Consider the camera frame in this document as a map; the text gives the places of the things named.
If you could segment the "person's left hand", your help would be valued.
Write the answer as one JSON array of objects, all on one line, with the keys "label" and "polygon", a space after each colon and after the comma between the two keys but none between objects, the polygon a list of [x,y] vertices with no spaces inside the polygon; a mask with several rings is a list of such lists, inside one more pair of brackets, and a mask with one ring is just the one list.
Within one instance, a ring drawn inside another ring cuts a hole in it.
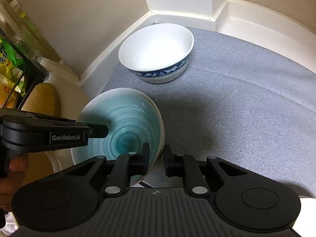
[{"label": "person's left hand", "polygon": [[1,179],[1,209],[8,212],[12,211],[12,198],[25,180],[28,165],[28,154],[22,154],[11,159],[9,173],[6,178]]}]

